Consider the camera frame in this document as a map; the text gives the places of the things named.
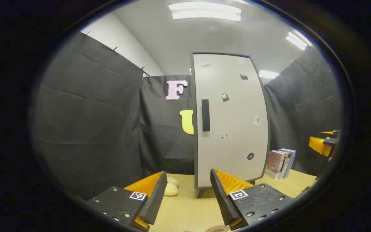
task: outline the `black curtain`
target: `black curtain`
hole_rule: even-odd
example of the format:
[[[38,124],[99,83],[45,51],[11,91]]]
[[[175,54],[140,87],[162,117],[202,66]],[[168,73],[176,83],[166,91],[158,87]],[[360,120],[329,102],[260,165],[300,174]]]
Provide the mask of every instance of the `black curtain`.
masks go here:
[[[179,100],[166,100],[167,81],[186,80],[187,87]],[[194,174],[196,135],[183,131],[181,110],[193,110],[193,125],[197,126],[194,78],[191,75],[147,77],[140,91],[140,153],[143,173],[159,171]]]
[[[35,99],[35,145],[47,170],[84,199],[140,180],[143,72],[79,33],[49,64]]]
[[[308,147],[309,137],[341,129],[340,90],[334,72],[314,48],[308,46],[279,76],[265,85],[271,121],[270,149],[296,150],[293,169],[321,175],[328,158]]]

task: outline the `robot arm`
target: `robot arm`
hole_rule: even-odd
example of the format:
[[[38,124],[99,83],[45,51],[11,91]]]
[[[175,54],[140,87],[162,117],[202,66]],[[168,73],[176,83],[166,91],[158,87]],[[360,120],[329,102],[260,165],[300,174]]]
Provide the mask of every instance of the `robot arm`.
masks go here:
[[[331,157],[336,148],[340,130],[320,132],[320,138],[310,137],[309,147],[326,157]]]
[[[211,170],[210,181],[224,225],[231,230],[256,224],[294,201],[267,184],[254,186],[215,169]]]
[[[125,188],[112,186],[87,203],[106,217],[147,232],[156,221],[166,185],[166,172],[159,172]]]

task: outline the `cabinet leg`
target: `cabinet leg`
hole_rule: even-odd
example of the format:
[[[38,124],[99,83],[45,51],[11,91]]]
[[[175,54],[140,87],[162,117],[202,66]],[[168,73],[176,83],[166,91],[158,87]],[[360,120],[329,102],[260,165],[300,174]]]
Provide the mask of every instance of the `cabinet leg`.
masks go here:
[[[202,197],[205,191],[206,191],[205,189],[200,189],[200,191],[198,191],[198,197],[197,198]]]

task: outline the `sticker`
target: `sticker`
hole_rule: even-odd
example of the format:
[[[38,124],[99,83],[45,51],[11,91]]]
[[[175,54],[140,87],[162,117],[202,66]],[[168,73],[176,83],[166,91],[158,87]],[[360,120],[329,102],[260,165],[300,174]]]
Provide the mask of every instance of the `sticker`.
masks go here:
[[[222,140],[225,140],[228,137],[227,129],[225,129],[222,133],[217,133]]]
[[[184,87],[186,87],[187,81],[167,81],[168,84],[168,95],[165,97],[166,100],[178,100],[180,96],[177,95],[183,94]]]
[[[246,64],[246,61],[244,60],[243,57],[237,57],[237,59],[238,59],[238,62],[239,62],[240,64]]]
[[[247,74],[240,74],[240,77],[241,77],[242,80],[248,80],[249,79]]]
[[[230,98],[228,97],[228,94],[226,94],[225,92],[221,93],[221,100],[223,102],[228,102],[230,101]]]
[[[254,118],[254,123],[253,123],[254,125],[260,125],[260,117],[259,116],[256,116],[255,118]]]
[[[189,135],[194,135],[193,127],[193,111],[192,110],[181,110],[181,124],[183,125],[183,131]]]
[[[206,68],[206,67],[210,67],[210,66],[211,66],[211,63],[208,63],[208,64],[205,64],[205,65],[202,65],[201,67]]]
[[[254,153],[250,153],[248,156],[247,156],[247,160],[252,160],[254,158]]]
[[[239,190],[239,191],[231,192],[230,196],[231,198],[233,198],[233,200],[237,200],[237,199],[247,197],[248,194],[246,194],[246,192],[244,192],[243,190]]]
[[[145,193],[135,191],[135,192],[133,192],[133,194],[131,194],[130,198],[142,201],[142,200],[144,200],[144,198],[146,198],[146,196],[147,196],[147,194],[145,194]]]

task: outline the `pink letter f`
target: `pink letter f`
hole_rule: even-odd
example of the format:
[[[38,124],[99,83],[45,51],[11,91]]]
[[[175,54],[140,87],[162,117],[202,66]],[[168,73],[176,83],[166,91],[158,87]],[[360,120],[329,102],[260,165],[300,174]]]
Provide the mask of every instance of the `pink letter f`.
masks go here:
[[[180,96],[177,95],[183,94],[184,87],[187,86],[187,81],[167,81],[168,84],[168,95],[165,97],[166,100],[178,100]]]

